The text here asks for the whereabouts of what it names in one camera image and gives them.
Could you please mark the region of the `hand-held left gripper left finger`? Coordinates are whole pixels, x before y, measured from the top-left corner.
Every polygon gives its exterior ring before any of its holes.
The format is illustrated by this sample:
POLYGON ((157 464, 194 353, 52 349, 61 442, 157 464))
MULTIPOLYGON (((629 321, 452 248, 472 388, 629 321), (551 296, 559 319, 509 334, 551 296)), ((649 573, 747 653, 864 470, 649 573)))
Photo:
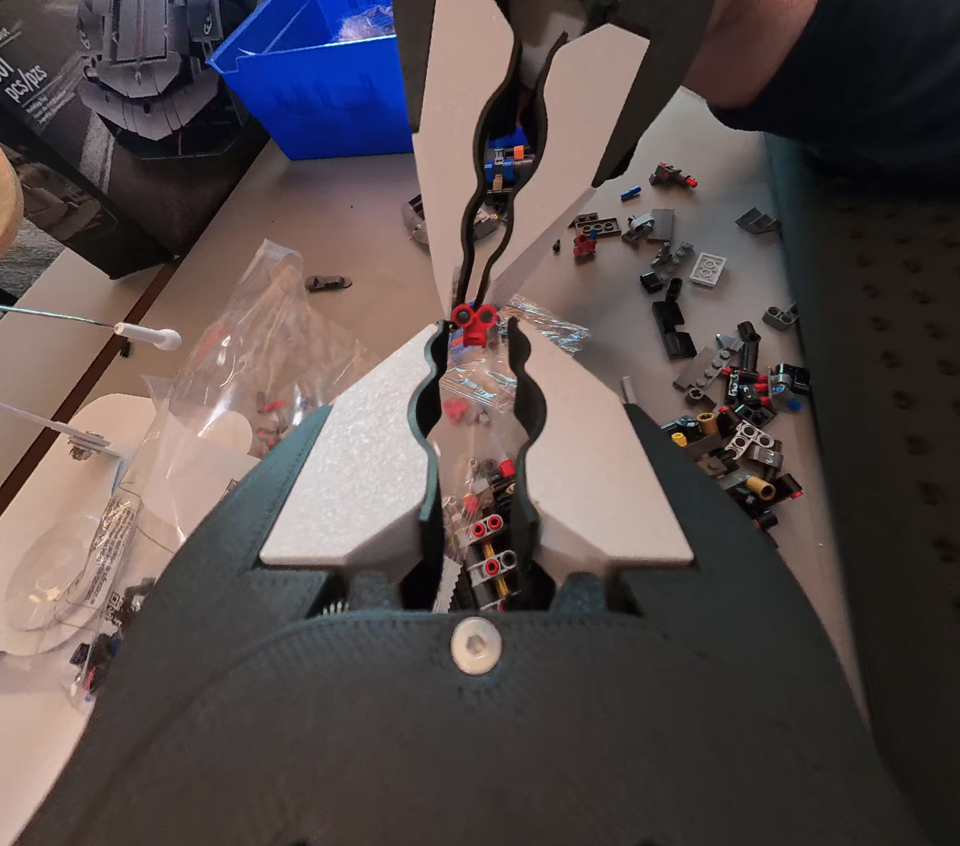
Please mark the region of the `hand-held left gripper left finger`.
POLYGON ((431 323, 338 396, 319 426, 259 559, 268 568, 385 575, 430 608, 443 575, 437 457, 449 331, 431 323))

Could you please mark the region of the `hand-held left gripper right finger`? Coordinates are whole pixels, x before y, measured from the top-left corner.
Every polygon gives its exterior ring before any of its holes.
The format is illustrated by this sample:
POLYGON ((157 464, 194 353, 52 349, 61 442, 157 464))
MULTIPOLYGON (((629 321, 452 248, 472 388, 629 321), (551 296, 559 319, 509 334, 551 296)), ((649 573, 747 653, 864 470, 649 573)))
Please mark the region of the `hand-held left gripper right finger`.
POLYGON ((599 607, 621 587, 695 579, 694 552, 642 443, 639 409, 534 326, 509 323, 514 415, 527 439, 516 460, 511 528, 520 610, 558 603, 586 576, 599 607))

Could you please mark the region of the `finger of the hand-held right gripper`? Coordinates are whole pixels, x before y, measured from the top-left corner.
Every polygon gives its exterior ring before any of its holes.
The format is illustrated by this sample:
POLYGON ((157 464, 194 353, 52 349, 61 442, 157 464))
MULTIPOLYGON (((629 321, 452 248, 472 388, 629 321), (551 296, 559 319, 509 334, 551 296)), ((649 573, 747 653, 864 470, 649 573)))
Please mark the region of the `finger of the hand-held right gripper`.
POLYGON ((443 317, 471 276, 469 212, 484 192, 481 126, 513 79, 519 43, 496 0, 436 0, 414 158, 443 317))
POLYGON ((597 169, 649 46, 648 38, 605 24, 558 49, 543 86, 544 149, 513 198, 487 302, 509 301, 594 196, 597 169))

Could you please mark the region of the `black lego panel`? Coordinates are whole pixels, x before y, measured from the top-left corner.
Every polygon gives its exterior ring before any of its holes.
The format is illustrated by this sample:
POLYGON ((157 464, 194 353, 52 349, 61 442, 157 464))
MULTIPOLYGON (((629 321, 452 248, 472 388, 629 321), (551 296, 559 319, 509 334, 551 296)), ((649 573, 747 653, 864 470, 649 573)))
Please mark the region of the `black lego panel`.
POLYGON ((681 327, 686 324, 678 302, 655 300, 651 306, 654 324, 669 360, 690 360, 697 355, 691 336, 681 327))

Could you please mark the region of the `clear crimped plastic bag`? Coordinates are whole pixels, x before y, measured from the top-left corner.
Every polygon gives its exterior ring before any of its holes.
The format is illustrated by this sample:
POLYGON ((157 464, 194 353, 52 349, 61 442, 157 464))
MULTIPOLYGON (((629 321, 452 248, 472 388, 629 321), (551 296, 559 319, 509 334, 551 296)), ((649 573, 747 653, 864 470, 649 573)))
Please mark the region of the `clear crimped plastic bag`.
POLYGON ((264 240, 177 375, 149 381, 155 462, 179 472, 202 441, 263 459, 378 363, 310 305, 301 255, 264 240))

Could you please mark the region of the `blue orange lego subassembly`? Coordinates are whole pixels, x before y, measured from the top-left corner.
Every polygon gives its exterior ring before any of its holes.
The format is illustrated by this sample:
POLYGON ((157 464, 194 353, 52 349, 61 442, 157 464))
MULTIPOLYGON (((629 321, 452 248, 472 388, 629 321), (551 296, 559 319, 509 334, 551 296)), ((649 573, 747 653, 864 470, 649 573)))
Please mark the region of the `blue orange lego subassembly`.
POLYGON ((487 147, 484 161, 486 192, 493 196, 506 195, 531 175, 535 162, 535 150, 528 144, 487 147))

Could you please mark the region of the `grey black lego subassembly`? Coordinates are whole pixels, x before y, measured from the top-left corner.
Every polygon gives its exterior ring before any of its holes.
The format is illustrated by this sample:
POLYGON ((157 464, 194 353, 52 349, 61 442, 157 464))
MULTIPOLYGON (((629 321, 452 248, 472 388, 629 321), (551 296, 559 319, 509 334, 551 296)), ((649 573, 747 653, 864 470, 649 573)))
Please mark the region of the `grey black lego subassembly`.
MULTIPOLYGON (((428 229, 426 225, 426 215, 423 205, 423 197, 420 193, 401 205, 401 216, 404 225, 414 242, 429 249, 428 229)), ((491 212, 482 205, 478 208, 473 224, 473 240, 480 241, 486 239, 499 226, 502 225, 501 216, 495 211, 491 212)))

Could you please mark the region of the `partly built lego car chassis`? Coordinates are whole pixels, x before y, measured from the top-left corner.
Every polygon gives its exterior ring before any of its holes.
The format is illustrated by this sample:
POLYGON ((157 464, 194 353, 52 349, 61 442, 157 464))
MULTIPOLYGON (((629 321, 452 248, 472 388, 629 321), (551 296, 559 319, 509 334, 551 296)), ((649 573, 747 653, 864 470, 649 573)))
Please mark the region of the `partly built lego car chassis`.
POLYGON ((805 493, 784 467, 781 441, 730 408, 680 416, 660 430, 763 533, 778 525, 781 504, 805 493))

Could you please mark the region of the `scattered loose lego pieces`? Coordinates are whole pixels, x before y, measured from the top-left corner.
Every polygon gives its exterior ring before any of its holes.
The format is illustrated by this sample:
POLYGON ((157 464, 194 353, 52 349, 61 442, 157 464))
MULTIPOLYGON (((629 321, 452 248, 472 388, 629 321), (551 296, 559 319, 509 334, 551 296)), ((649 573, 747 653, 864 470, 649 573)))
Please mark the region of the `scattered loose lego pieces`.
POLYGON ((570 228, 535 291, 589 330, 579 361, 611 387, 629 376, 659 423, 722 408, 735 396, 727 384, 737 367, 773 374, 780 363, 805 365, 766 183, 688 160, 679 167, 694 185, 647 177, 669 166, 642 156, 625 179, 603 186, 585 212, 620 230, 601 234, 594 258, 577 261, 570 228), (678 303, 693 358, 668 358, 651 309, 663 300, 678 303))

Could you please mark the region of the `dark lego set box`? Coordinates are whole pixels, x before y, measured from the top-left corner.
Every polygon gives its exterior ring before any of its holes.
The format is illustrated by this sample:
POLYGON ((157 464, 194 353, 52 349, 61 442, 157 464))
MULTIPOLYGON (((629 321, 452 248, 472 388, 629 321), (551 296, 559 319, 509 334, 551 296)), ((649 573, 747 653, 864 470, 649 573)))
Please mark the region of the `dark lego set box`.
POLYGON ((212 64, 263 0, 2 0, 30 222, 113 279, 186 251, 266 143, 212 64))

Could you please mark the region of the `crumpled clear plastic bag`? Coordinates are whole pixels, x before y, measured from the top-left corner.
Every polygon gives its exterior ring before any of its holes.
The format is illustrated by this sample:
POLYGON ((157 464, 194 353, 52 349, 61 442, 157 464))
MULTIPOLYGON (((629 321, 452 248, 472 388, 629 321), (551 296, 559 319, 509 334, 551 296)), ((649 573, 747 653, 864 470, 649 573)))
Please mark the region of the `crumpled clear plastic bag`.
POLYGON ((345 16, 341 20, 336 42, 339 44, 354 43, 395 35, 392 5, 376 3, 362 12, 345 16))

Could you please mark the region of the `blue plastic bin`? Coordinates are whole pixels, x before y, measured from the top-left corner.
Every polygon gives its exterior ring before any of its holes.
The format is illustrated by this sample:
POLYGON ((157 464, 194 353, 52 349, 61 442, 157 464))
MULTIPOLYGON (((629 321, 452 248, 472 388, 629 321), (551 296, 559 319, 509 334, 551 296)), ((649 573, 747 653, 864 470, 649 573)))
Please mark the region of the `blue plastic bin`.
POLYGON ((392 0, 264 0, 212 67, 290 160, 412 151, 396 37, 339 37, 392 0))

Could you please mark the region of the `small clear bag blue pins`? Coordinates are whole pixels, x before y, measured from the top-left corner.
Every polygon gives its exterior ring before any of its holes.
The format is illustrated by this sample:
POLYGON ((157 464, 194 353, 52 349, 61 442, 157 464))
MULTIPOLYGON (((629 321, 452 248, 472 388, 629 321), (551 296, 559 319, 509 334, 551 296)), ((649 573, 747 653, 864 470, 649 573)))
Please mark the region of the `small clear bag blue pins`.
POLYGON ((514 295, 497 311, 495 322, 486 327, 486 345, 466 345, 463 324, 453 320, 447 353, 447 370, 457 375, 466 375, 474 368, 485 368, 500 374, 512 372, 509 365, 508 325, 516 319, 534 328, 551 343, 568 355, 582 349, 590 331, 580 325, 555 317, 537 303, 514 295))

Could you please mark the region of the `dark perforated pad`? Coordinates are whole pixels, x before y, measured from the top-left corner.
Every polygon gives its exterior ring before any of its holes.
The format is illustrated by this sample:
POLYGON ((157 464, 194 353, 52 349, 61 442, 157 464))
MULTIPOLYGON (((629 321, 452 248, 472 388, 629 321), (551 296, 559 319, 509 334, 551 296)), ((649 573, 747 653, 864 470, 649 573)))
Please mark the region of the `dark perforated pad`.
POLYGON ((957 843, 958 195, 766 142, 873 734, 930 838, 957 843))

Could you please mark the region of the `clear round plastic disc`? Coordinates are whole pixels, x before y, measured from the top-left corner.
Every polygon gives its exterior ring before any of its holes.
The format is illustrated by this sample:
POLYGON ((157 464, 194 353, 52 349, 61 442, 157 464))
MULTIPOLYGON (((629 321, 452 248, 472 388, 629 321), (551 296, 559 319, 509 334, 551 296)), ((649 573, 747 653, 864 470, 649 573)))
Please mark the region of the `clear round plastic disc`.
POLYGON ((89 542, 66 522, 38 536, 13 561, 2 582, 2 626, 35 633, 52 623, 56 607, 87 562, 89 542))

